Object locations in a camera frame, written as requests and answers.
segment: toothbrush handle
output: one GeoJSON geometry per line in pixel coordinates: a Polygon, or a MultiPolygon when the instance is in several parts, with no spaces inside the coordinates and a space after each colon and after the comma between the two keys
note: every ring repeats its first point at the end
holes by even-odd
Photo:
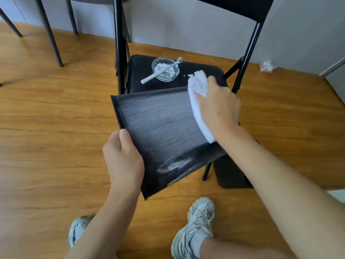
{"type": "Polygon", "coordinates": [[[168,70],[169,68],[171,68],[171,67],[173,67],[173,66],[175,66],[175,65],[177,65],[177,64],[178,64],[178,62],[175,62],[175,63],[173,63],[172,65],[167,65],[166,67],[160,69],[158,72],[155,72],[155,73],[151,74],[149,77],[146,77],[145,79],[142,79],[142,80],[141,80],[141,83],[142,83],[142,84],[147,83],[149,80],[152,80],[153,78],[155,78],[155,77],[157,77],[158,75],[164,73],[166,70],[168,70]]]}

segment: left arm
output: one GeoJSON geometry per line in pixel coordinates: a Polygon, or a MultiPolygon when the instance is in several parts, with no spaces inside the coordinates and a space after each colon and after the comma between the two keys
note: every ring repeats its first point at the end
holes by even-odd
{"type": "Polygon", "coordinates": [[[144,162],[127,130],[113,132],[103,147],[110,175],[108,198],[65,259],[115,258],[132,220],[144,162]]]}

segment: hand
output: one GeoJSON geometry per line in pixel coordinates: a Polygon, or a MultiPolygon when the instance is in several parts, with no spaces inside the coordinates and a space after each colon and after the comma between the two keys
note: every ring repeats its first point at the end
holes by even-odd
{"type": "Polygon", "coordinates": [[[144,161],[126,129],[113,132],[103,146],[110,176],[110,191],[140,194],[144,161]]]}
{"type": "Polygon", "coordinates": [[[197,96],[201,117],[217,141],[238,127],[241,102],[228,87],[219,86],[214,76],[208,78],[206,97],[197,96]]]}

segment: forearm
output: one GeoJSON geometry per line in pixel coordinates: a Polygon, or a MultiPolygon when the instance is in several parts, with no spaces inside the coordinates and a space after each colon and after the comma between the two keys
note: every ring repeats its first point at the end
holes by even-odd
{"type": "Polygon", "coordinates": [[[242,128],[218,142],[248,177],[300,259],[343,258],[345,208],[259,145],[242,128]]]}
{"type": "Polygon", "coordinates": [[[124,196],[123,193],[110,190],[106,202],[65,259],[115,258],[132,220],[137,200],[137,193],[124,196]]]}

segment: person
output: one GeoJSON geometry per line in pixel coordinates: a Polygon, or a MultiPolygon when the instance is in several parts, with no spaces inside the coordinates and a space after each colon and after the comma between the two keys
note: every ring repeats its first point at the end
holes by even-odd
{"type": "MultiPolygon", "coordinates": [[[[211,133],[247,176],[284,239],[299,259],[344,258],[345,208],[336,199],[276,158],[238,125],[240,101],[229,88],[208,79],[206,97],[199,96],[201,115],[211,133]]],[[[110,176],[108,198],[94,218],[71,226],[70,258],[115,258],[132,220],[144,163],[127,130],[111,134],[103,147],[110,176]]],[[[190,208],[188,223],[175,236],[174,258],[294,258],[213,238],[212,200],[203,197],[190,208]]]]}

